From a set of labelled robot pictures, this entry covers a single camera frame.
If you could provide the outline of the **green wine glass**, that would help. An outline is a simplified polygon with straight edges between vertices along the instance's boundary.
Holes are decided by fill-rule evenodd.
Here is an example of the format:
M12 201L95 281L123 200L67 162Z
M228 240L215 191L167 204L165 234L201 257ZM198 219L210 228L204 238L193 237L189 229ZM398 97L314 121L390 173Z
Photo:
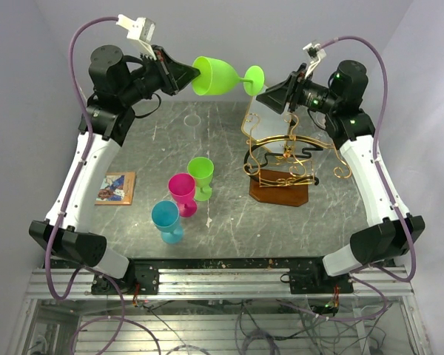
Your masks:
M199 96L224 95L238 84L243 85L247 95L255 96L265 82L264 71L257 65L251 66L244 76L239 76L231 64L216 58L199 56L192 66L200 72L192 82L192 89Z
M195 180L195 200L204 202L210 199L212 196L210 184L213 179L214 163L208 158L196 157L188 163L187 171Z

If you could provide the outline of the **gold wire glass rack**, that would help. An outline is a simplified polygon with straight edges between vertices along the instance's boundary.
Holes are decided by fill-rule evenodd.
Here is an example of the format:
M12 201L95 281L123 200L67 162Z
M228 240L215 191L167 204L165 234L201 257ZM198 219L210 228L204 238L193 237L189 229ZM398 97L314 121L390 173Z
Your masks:
M249 132L242 169L250 179L250 197L259 203L279 206L299 207L308 203L309 187L320 183L313 152L332 150L338 161L334 176L343 180L352 176L350 166L333 143L297 135L300 119L294 113L286 113L283 121L288 124L286 134L256 138L253 133L261 123L259 114L249 112L243 119Z

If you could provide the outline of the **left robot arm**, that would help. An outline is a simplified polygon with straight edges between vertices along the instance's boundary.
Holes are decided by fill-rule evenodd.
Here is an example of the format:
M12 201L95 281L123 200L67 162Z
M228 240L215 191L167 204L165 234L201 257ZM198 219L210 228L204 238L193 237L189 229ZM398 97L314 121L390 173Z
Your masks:
M79 125L75 157L64 185L43 221L34 220L30 236L46 251L110 276L120 294L134 289L136 276L127 257L113 251L104 236L90 232L92 212L104 176L135 120L133 105L157 91L176 95L200 70L173 60L154 45L154 58L135 58L114 45L95 49L89 75L94 93Z

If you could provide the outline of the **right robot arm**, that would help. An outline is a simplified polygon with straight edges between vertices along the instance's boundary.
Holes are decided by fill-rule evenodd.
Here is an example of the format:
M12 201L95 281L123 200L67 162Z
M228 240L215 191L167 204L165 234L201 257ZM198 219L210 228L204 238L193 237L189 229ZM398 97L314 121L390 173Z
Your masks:
M326 132L351 170L366 210L366 229L354 233L349 244L323 257L323 268L311 275L312 286L325 293L337 276L362 266L409 253L424 231L422 216L414 216L400 199L374 142L375 127L361 109L369 82L358 61L341 61L327 86L312 81L305 64L289 77L257 95L276 113L305 107L325 116Z

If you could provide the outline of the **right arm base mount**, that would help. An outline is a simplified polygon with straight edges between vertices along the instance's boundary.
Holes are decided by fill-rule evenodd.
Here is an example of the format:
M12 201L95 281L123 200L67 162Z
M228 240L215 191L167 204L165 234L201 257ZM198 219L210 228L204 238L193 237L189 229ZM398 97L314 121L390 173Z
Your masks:
M326 273L322 257L293 257L283 260L288 271L280 277L289 285L291 294L352 294L354 288L348 274L331 277Z

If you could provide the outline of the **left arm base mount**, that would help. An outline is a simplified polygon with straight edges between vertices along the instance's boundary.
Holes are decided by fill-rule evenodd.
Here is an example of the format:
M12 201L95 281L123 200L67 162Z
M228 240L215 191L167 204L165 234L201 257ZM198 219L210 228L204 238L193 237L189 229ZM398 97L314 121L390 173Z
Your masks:
M159 272L157 268L143 259L131 259L125 275L111 280L118 286L122 294L156 295L159 288ZM106 278L95 276L91 287L92 295L117 295L115 286Z

